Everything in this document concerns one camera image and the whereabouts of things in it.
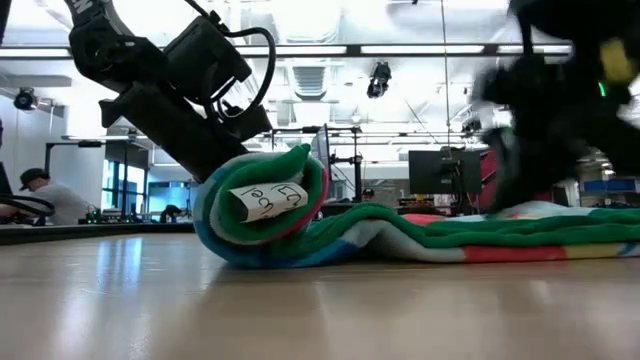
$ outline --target yellow part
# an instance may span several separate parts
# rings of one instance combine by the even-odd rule
[[[616,257],[622,244],[589,244],[565,246],[568,259],[598,259]]]
[[[631,83],[638,76],[635,61],[627,58],[624,43],[613,38],[600,46],[600,60],[604,68],[605,80],[614,84]]]

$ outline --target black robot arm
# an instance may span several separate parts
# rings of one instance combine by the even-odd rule
[[[126,118],[200,182],[246,153],[242,142],[271,130],[260,105],[275,69],[275,41],[267,30],[230,32],[215,12],[186,0],[201,15],[161,50],[133,35],[112,0],[65,2],[72,13],[69,43],[78,71],[119,93],[113,101],[100,102],[104,127]],[[225,103],[225,111],[222,97],[251,75],[226,37],[255,34],[265,36],[269,44],[264,82],[246,110]],[[203,106],[207,117],[192,103]]]

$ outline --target white paper label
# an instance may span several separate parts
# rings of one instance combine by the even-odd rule
[[[273,218],[309,202],[309,194],[291,182],[259,184],[229,191],[247,208],[244,223]]]

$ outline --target rolled blanket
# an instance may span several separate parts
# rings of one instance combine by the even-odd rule
[[[309,151],[302,145],[285,154],[248,154],[218,169],[196,202],[194,224],[203,244],[231,264],[252,268],[330,264],[365,247],[382,257],[437,263],[640,255],[640,210],[635,209],[531,202],[486,221],[482,216],[407,219],[367,203],[312,221],[326,197],[328,174]],[[307,191],[306,206],[253,223],[242,223],[230,210],[229,190],[283,181]]]

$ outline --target table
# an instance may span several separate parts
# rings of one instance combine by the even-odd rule
[[[256,271],[193,234],[0,249],[2,359],[640,358],[637,259]]]

